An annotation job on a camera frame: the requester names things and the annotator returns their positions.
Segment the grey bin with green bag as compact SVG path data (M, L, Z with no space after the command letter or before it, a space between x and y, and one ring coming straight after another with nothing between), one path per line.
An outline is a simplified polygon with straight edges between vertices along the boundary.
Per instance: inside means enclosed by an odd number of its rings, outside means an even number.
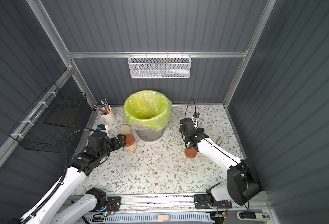
M138 137L157 141L172 117L172 102L162 93L143 90L131 94L123 104L123 118Z

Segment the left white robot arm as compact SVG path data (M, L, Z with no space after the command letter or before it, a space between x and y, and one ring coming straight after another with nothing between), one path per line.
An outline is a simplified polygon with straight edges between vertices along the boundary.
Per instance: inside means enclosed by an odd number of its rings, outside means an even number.
M66 163L60 179L42 199L20 219L13 219L12 222L16 224L72 224L92 210L98 213L110 213L111 204L107 200L106 193L98 188L91 188L81 199L62 212L59 212L59 209L74 189L109 158L111 152L125 145L125 135L119 134L109 138L106 132L92 130L84 152L75 156L71 163Z

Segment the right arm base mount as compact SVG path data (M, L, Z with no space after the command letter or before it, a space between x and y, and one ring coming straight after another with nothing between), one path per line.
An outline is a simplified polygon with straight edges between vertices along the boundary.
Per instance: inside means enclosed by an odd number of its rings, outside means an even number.
M197 210L204 209L224 209L228 210L232 208L231 200L216 201L213 197L207 194L195 194L192 199Z

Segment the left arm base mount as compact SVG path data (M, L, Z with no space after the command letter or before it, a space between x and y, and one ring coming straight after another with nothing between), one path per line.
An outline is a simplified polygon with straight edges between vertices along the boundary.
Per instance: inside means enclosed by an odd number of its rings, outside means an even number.
M91 212L118 212L121 206L121 197L107 197L106 204L101 205L100 208L95 208Z

